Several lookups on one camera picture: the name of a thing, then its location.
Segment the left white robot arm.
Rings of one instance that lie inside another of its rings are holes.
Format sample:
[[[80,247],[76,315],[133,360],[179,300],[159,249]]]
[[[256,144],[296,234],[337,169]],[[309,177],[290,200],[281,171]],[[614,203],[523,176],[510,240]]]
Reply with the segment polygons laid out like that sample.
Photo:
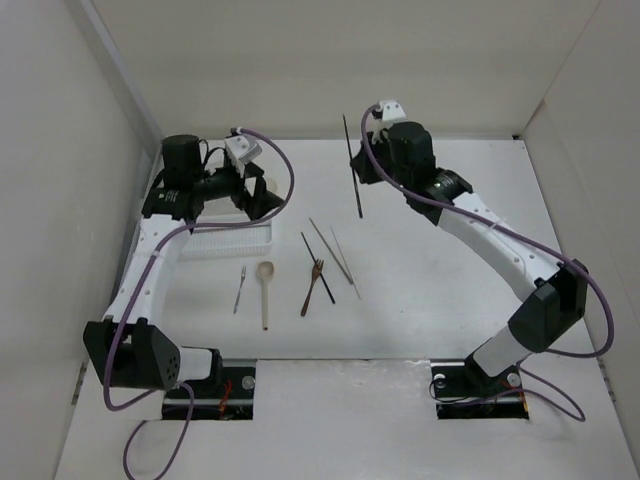
[[[180,256],[195,230],[247,228],[269,220],[288,203],[268,190],[255,160],[267,137],[232,129],[223,163],[213,171],[202,139],[163,139],[163,167],[141,209],[135,250],[102,320],[90,321],[84,345],[104,389],[168,391],[189,382],[201,396],[223,387],[222,358],[213,348],[184,347],[161,327],[162,311]]]

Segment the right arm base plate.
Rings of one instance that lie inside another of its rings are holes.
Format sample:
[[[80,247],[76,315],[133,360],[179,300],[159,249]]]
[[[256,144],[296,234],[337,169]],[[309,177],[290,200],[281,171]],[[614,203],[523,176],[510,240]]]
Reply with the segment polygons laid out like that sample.
[[[529,419],[515,365],[487,377],[464,359],[434,359],[430,371],[429,393],[439,420]]]

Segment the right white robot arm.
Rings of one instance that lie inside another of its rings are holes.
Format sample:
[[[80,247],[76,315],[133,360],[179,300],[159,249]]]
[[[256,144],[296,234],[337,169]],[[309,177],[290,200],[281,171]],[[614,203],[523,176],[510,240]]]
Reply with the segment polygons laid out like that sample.
[[[399,122],[380,137],[366,132],[351,166],[363,184],[390,178],[406,189],[414,211],[468,246],[521,300],[507,325],[465,358],[461,374],[471,396],[495,394],[517,362],[547,351],[583,318],[587,282],[577,268],[504,234],[472,185],[437,166],[421,124]]]

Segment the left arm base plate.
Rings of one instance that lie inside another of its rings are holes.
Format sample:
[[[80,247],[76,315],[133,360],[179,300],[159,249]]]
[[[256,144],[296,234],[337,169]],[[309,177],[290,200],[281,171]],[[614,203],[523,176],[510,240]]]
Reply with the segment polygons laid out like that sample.
[[[225,360],[218,385],[189,381],[195,397],[193,420],[252,420],[256,360]]]

